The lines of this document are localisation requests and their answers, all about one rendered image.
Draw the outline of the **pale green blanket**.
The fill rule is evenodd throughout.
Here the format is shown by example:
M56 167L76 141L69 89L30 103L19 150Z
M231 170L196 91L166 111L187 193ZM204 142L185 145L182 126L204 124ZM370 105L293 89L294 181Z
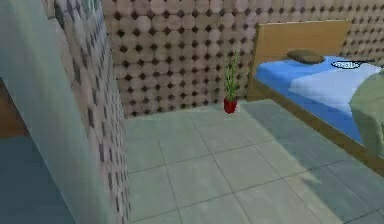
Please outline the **pale green blanket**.
M349 106L363 145L378 156L384 152L384 69L362 82Z

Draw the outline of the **pale grey-green room door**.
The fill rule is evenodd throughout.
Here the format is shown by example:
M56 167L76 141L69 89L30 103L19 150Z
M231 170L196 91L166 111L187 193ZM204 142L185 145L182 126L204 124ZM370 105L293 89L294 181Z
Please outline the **pale grey-green room door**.
M76 224L115 224L40 0L0 0L0 78Z

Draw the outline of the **brown pillow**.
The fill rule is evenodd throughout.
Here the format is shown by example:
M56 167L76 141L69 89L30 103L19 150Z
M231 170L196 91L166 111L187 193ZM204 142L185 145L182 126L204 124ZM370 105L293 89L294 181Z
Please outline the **brown pillow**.
M322 55L306 49L295 49L287 53L287 57L302 64L319 64L325 61Z

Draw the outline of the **green plant in red pot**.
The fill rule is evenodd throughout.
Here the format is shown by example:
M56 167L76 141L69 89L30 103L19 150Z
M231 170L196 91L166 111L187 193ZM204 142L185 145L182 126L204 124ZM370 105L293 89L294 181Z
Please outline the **green plant in red pot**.
M238 73L238 64L240 60L240 54L235 51L233 57L227 60L225 67L225 81L224 81L224 111L227 114L232 114L236 110L237 106L237 91L239 89L239 82L236 79Z

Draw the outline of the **wooden bed with blue sheet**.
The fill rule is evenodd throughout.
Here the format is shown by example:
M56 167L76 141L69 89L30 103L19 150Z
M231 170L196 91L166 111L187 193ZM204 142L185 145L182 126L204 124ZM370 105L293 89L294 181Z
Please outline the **wooden bed with blue sheet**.
M273 100L384 177L384 157L368 154L349 107L357 87L379 68L331 65L343 60L337 53L349 26L346 20L259 24L246 100ZM287 57L295 49L310 50L325 61L299 63Z

